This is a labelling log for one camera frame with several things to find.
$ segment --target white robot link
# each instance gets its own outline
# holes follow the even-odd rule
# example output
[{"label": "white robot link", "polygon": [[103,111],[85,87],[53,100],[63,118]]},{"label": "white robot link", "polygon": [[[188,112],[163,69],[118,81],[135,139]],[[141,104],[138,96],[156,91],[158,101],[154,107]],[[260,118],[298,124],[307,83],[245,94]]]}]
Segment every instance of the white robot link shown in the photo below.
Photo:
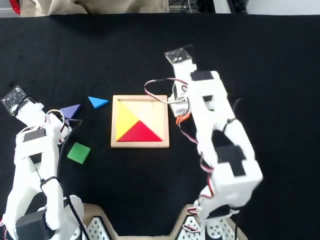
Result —
[{"label": "white robot link", "polygon": [[[53,109],[44,113],[44,106],[19,86],[1,101],[27,127],[16,135],[13,187],[0,224],[14,240],[69,240],[75,233],[79,237],[79,226],[84,227],[83,203],[75,195],[64,198],[57,179],[58,145],[70,134],[71,127],[62,112]],[[34,162],[37,155],[40,161]],[[46,195],[46,206],[26,214],[40,192]]]}]

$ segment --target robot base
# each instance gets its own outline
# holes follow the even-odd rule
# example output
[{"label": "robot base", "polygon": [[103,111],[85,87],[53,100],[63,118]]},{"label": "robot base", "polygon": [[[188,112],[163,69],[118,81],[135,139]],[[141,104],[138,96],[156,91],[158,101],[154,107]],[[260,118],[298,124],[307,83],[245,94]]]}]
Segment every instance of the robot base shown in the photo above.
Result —
[{"label": "robot base", "polygon": [[[182,225],[191,224],[192,220],[192,226],[194,227],[194,224],[196,224],[196,227],[199,227],[199,224],[195,220],[193,216],[191,216],[187,209],[188,207],[192,207],[192,205],[187,205],[183,208],[181,211],[170,235],[162,235],[162,236],[119,236],[114,228],[112,227],[111,222],[107,218],[106,214],[103,212],[103,210],[93,204],[87,204],[84,203],[84,218],[83,221],[87,226],[89,226],[92,219],[96,216],[100,216],[101,219],[104,222],[104,225],[106,227],[107,232],[109,233],[109,239],[110,240],[234,240],[235,239],[235,223],[230,218],[212,218],[208,219],[205,223],[206,225],[206,233],[204,237],[202,237],[199,233],[188,233],[184,229],[182,229]],[[237,234],[238,240],[248,240],[246,235],[241,231],[240,228],[238,228],[238,234]]]}]

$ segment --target white wall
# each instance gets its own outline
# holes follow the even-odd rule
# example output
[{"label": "white wall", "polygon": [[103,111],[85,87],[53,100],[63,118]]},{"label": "white wall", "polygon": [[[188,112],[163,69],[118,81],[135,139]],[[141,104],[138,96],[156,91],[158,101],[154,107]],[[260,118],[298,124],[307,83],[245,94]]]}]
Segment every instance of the white wall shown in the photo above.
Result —
[{"label": "white wall", "polygon": [[249,0],[248,14],[320,15],[320,0]]}]

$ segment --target perforated metal base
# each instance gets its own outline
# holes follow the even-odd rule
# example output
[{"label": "perforated metal base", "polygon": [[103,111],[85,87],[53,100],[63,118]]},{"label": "perforated metal base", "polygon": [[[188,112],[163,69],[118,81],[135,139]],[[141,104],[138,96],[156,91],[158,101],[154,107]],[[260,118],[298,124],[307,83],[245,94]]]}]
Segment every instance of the perforated metal base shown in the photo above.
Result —
[{"label": "perforated metal base", "polygon": [[[184,225],[200,230],[200,226],[194,216],[188,215],[184,220]],[[199,232],[189,233],[182,226],[176,240],[235,240],[235,232],[225,219],[208,219],[205,222],[206,236],[201,236]]]},{"label": "perforated metal base", "polygon": [[88,233],[90,240],[112,240],[99,217],[94,217],[92,219],[86,228],[86,232]]}]

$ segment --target green square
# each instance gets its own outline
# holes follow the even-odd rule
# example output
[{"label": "green square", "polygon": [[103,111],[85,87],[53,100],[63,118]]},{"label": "green square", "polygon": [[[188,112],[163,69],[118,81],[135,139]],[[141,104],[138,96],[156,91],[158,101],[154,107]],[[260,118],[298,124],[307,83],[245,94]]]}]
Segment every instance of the green square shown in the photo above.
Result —
[{"label": "green square", "polygon": [[67,158],[79,164],[84,164],[90,151],[91,149],[89,147],[76,142],[68,153]]}]

